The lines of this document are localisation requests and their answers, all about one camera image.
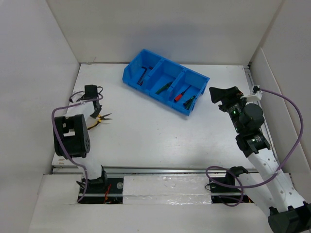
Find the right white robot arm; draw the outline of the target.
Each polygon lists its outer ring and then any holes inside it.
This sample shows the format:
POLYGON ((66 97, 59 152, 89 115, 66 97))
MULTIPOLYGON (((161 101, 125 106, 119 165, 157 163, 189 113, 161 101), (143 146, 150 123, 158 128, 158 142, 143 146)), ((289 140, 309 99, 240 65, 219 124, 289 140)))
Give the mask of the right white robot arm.
POLYGON ((282 170, 300 139, 279 164, 260 129, 265 122, 263 110, 254 103, 261 99, 265 89, 255 85, 253 93, 248 96, 235 86, 228 89, 210 87, 209 92, 211 101, 220 102, 219 109, 229 114, 238 134, 236 141, 239 149, 263 179, 261 183, 256 183, 247 169, 236 166, 226 170, 224 183, 209 177, 210 183, 230 191, 239 189, 241 195, 247 195, 265 213, 274 233, 309 231, 311 205, 295 190, 290 175, 282 170))

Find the yellow-handled needle-nose pliers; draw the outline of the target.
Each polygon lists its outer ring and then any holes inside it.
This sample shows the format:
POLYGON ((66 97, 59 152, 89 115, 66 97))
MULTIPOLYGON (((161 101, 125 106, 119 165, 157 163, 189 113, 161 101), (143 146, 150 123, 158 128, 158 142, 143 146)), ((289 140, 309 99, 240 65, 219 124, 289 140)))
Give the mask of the yellow-handled needle-nose pliers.
POLYGON ((93 124, 92 126, 89 126, 88 128, 87 128, 87 130, 89 131, 89 130, 91 130, 91 129, 94 129, 95 127, 97 127, 98 125, 100 125, 103 121, 105 121, 105 120, 112 120, 111 118, 109 118, 109 116, 111 115, 111 113, 109 113, 109 114, 106 114, 106 115, 98 115, 97 116, 97 121, 96 121, 96 123, 95 124, 93 124))

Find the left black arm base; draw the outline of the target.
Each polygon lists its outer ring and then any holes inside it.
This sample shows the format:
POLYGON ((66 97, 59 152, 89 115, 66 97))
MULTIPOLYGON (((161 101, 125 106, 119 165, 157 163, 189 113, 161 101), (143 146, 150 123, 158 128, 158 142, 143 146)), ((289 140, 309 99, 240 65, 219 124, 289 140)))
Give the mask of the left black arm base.
POLYGON ((88 183, 86 194, 78 203, 123 204, 123 182, 122 177, 108 177, 103 186, 90 187, 90 183, 88 183))

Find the red-handled screwdriver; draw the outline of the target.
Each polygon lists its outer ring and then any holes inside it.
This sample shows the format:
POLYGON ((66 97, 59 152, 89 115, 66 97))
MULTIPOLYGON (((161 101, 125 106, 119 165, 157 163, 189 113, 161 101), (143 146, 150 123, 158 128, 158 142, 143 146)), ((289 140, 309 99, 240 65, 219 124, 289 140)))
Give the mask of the red-handled screwdriver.
POLYGON ((178 102, 182 97, 183 95, 186 93, 186 91, 190 88, 191 86, 187 87, 183 92, 181 92, 179 95, 177 95, 175 98, 174 98, 174 102, 178 102))

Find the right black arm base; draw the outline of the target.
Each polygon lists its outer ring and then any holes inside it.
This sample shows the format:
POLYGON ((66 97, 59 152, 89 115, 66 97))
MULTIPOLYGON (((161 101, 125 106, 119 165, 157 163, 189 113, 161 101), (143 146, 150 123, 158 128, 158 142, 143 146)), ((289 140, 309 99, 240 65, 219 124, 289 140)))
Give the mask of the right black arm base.
MULTIPOLYGON (((214 180, 225 185, 239 185, 236 179, 228 172, 226 172, 224 177, 215 177, 214 180)), ((241 198, 241 190, 221 186, 211 179, 209 179, 209 183, 205 186, 205 189, 210 191, 211 202, 213 204, 222 203, 226 206, 234 206, 239 200, 242 200, 241 203, 252 202, 246 194, 241 198)))

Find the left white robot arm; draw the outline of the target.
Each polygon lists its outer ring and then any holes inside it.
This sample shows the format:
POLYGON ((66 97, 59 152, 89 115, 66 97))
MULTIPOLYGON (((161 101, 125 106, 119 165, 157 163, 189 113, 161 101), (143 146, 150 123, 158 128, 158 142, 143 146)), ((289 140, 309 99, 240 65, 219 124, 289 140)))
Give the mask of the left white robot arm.
POLYGON ((70 96, 72 105, 64 116, 52 116, 55 153, 82 169, 87 176, 77 182, 82 189, 100 193, 108 188, 108 180, 103 166, 88 155, 91 147, 88 131, 107 119, 100 115, 102 91, 101 86, 85 85, 83 91, 70 96))

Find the large green-handled screwdriver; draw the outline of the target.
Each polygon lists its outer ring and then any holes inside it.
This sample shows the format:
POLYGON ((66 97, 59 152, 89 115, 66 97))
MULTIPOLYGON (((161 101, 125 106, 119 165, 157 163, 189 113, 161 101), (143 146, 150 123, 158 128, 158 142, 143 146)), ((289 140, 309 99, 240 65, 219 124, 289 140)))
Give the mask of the large green-handled screwdriver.
POLYGON ((186 110, 189 110, 190 107, 191 107, 191 105, 192 105, 192 102, 189 102, 189 103, 188 103, 187 105, 185 105, 184 107, 185 107, 186 110))

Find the green-handled cutting pliers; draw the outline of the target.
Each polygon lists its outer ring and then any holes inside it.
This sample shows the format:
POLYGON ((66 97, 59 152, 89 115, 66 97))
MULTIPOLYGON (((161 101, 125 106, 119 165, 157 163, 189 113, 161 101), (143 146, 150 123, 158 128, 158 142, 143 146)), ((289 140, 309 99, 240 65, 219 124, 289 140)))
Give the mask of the green-handled cutting pliers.
POLYGON ((156 94, 159 95, 160 93, 162 93, 165 90, 168 90, 168 88, 172 85, 172 82, 169 82, 167 84, 165 84, 163 87, 161 87, 159 90, 156 91, 156 94))

